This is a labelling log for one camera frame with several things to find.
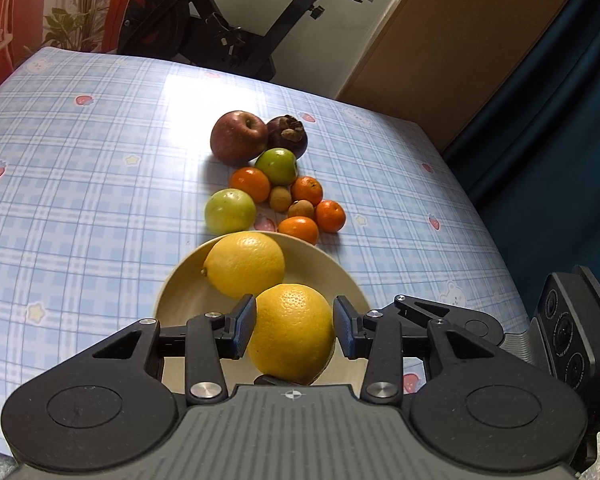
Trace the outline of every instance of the cream-colored bowl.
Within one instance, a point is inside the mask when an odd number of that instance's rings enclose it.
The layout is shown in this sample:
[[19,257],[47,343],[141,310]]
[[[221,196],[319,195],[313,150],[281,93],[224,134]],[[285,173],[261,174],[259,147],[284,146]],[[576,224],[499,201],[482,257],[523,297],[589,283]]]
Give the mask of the cream-colored bowl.
[[[355,309],[369,310],[365,296],[347,272],[330,256],[311,244],[280,233],[265,233],[273,238],[285,255],[285,283],[301,283],[320,292],[330,304],[338,295],[346,296]],[[236,301],[220,294],[200,271],[211,248],[222,237],[202,244],[184,258],[165,280],[155,305],[155,318],[162,326],[186,324],[191,317],[205,312],[227,314]],[[222,370],[229,391],[236,384],[253,384],[261,375],[248,354],[240,360],[222,359]],[[365,374],[366,360],[350,361],[342,354],[339,343],[329,365],[315,384],[351,384],[356,395]],[[162,382],[172,391],[184,391],[184,358],[166,358]]]

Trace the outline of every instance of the green apple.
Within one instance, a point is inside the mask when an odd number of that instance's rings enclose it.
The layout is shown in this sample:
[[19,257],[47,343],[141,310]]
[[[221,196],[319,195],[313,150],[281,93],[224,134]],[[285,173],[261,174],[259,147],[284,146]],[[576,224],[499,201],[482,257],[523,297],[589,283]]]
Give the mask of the green apple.
[[274,186],[289,186],[298,177],[296,156],[286,148],[267,150],[256,160],[256,168],[267,175]]
[[239,189],[222,189],[205,206],[206,226],[215,235],[246,231],[255,219],[253,199]]

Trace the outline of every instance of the orange fruit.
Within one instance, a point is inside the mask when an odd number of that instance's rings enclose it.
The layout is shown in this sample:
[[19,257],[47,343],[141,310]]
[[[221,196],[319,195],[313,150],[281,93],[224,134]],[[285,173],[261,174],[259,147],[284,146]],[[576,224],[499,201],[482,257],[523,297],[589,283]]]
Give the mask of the orange fruit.
[[347,221],[347,215],[334,200],[323,200],[315,207],[315,221],[324,232],[336,233]]
[[257,168],[240,168],[235,170],[229,179],[229,187],[244,191],[253,198],[255,203],[264,202],[269,198],[271,184],[267,175]]
[[278,225],[278,232],[295,236],[305,242],[309,242],[311,245],[318,243],[318,226],[306,216],[292,216],[283,220]]
[[294,202],[308,200],[316,206],[322,200],[322,186],[312,176],[300,176],[291,185],[291,198]]

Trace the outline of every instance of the checkered tablecloth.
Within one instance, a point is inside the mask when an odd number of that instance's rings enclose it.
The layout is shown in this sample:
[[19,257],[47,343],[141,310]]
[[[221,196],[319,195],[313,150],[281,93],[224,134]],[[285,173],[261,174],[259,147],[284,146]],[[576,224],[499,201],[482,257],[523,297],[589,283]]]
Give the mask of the checkered tablecloth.
[[232,169],[208,138],[235,109],[304,122],[301,173],[348,215],[318,246],[370,304],[403,293],[526,328],[490,235],[416,124],[181,64],[46,48],[0,87],[0,410],[19,384],[150,316],[173,266],[212,238],[205,202]]

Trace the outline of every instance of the dark teal curtain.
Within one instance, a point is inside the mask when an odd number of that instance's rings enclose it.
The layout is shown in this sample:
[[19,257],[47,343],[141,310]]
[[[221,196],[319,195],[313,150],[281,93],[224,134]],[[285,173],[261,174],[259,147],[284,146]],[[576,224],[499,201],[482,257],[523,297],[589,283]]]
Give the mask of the dark teal curtain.
[[551,272],[600,281],[600,0],[569,0],[443,157],[529,314]]

